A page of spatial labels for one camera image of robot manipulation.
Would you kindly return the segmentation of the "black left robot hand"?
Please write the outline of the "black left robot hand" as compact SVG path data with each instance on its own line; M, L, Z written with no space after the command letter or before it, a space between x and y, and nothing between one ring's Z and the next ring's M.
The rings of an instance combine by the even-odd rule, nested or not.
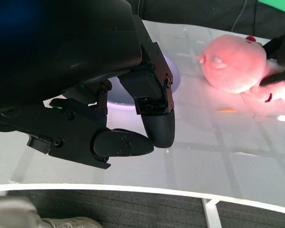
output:
M109 129L117 77L146 135ZM0 132L46 155L101 169L110 157L169 148L173 75L125 0L0 0Z

